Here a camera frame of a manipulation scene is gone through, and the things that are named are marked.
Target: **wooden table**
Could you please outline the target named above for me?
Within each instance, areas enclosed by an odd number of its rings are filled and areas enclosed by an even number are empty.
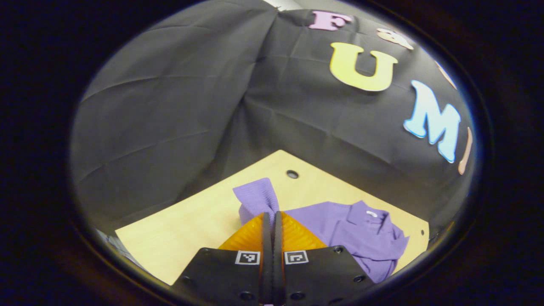
[[[288,170],[299,174],[287,176]],[[153,276],[172,285],[202,247],[217,248],[240,227],[240,202],[232,189],[269,178],[280,210],[325,201],[386,210],[410,240],[394,272],[427,249],[429,224],[389,203],[279,150],[171,207],[115,232],[132,256]]]

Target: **blue letter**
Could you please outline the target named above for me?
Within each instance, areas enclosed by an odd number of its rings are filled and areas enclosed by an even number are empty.
[[[444,134],[444,138],[438,143],[438,152],[448,162],[453,163],[461,116],[450,104],[446,105],[444,111],[440,113],[435,94],[427,85],[412,80],[412,86],[416,89],[416,105],[412,119],[404,121],[404,128],[415,136],[423,138],[426,135],[424,124],[427,119],[429,143],[435,144]]]

